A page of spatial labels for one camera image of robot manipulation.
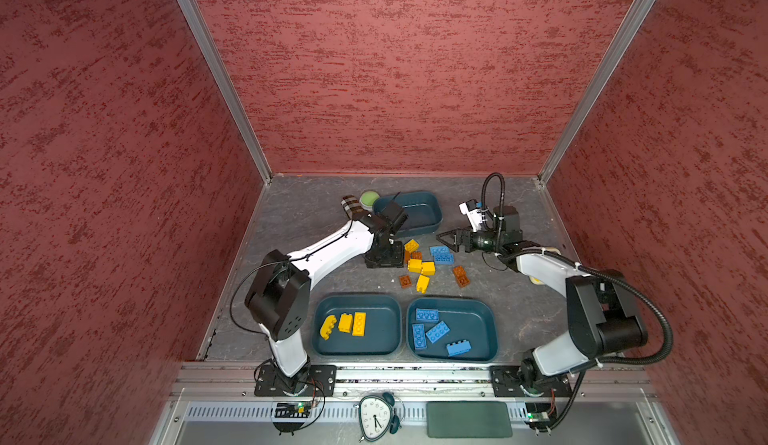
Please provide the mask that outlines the blue brick thin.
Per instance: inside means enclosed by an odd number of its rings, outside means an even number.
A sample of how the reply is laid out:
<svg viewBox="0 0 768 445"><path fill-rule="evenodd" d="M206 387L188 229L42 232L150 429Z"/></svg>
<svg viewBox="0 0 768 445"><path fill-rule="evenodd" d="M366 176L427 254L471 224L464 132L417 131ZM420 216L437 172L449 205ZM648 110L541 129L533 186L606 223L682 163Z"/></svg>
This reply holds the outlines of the blue brick thin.
<svg viewBox="0 0 768 445"><path fill-rule="evenodd" d="M415 320L423 323L437 323L440 321L439 311L436 309L417 308Z"/></svg>

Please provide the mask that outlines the yellow brick tall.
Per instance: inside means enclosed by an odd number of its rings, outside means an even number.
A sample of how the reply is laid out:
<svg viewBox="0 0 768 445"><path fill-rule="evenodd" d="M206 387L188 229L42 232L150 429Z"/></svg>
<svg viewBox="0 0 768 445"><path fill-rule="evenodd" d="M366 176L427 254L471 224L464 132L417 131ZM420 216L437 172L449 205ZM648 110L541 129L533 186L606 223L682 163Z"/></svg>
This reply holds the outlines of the yellow brick tall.
<svg viewBox="0 0 768 445"><path fill-rule="evenodd" d="M356 312L354 314L354 321L351 334L355 337L363 337L365 335L366 326L366 313Z"/></svg>

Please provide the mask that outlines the blue brick long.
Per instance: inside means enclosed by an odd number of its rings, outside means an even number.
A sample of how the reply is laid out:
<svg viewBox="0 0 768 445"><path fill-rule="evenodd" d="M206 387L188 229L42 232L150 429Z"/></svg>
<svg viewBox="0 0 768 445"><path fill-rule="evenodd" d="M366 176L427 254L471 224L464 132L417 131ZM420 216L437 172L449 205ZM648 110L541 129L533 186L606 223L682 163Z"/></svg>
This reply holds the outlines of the blue brick long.
<svg viewBox="0 0 768 445"><path fill-rule="evenodd" d="M427 347L427 337L423 323L412 325L412 341L415 350L425 350Z"/></svg>

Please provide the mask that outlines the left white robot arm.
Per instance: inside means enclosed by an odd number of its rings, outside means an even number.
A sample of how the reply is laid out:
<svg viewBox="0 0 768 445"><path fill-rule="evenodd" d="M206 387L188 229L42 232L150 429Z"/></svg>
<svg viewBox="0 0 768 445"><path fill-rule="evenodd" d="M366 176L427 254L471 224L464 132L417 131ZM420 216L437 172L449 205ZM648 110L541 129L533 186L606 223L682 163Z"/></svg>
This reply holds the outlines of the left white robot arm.
<svg viewBox="0 0 768 445"><path fill-rule="evenodd" d="M300 328L312 289L357 256L369 269L404 266L404 244L396 238L407 220L402 205L390 200L381 211L373 212L352 195L343 197L341 204L348 217L345 225L303 249L269 252L244 297L258 331L268 339L278 383L290 395L308 385L309 358Z"/></svg>

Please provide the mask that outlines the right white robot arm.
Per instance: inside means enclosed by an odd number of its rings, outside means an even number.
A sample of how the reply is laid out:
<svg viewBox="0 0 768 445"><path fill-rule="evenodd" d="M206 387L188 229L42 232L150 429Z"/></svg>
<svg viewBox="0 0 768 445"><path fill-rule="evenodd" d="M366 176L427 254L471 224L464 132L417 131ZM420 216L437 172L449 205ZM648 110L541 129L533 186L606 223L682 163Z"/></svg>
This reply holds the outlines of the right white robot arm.
<svg viewBox="0 0 768 445"><path fill-rule="evenodd" d="M614 283L623 277L619 272L601 278L583 271L556 249L524 240L520 232L500 242L489 231L460 228L438 234L437 240L453 252L492 252L507 268L565 298L568 331L527 352L517 369L513 382L528 396L553 390L568 372L589 369L604 356L648 341L635 296Z"/></svg>

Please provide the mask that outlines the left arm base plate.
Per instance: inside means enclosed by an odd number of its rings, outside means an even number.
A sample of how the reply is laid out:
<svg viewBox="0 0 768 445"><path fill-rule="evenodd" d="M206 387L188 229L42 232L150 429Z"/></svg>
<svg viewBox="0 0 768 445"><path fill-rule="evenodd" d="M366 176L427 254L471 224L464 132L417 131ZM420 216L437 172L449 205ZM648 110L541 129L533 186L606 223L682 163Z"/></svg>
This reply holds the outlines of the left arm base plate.
<svg viewBox="0 0 768 445"><path fill-rule="evenodd" d="M305 365L289 377L273 362L254 371L256 397L330 397L334 393L338 368L334 365Z"/></svg>

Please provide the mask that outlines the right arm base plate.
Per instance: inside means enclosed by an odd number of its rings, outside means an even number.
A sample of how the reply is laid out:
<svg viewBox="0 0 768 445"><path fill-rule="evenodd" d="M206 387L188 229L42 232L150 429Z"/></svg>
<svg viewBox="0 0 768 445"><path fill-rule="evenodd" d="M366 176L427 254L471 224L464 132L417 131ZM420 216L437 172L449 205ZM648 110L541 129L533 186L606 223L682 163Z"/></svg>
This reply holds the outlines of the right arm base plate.
<svg viewBox="0 0 768 445"><path fill-rule="evenodd" d="M568 398L572 395L566 374L546 376L530 364L489 368L490 384L497 398Z"/></svg>

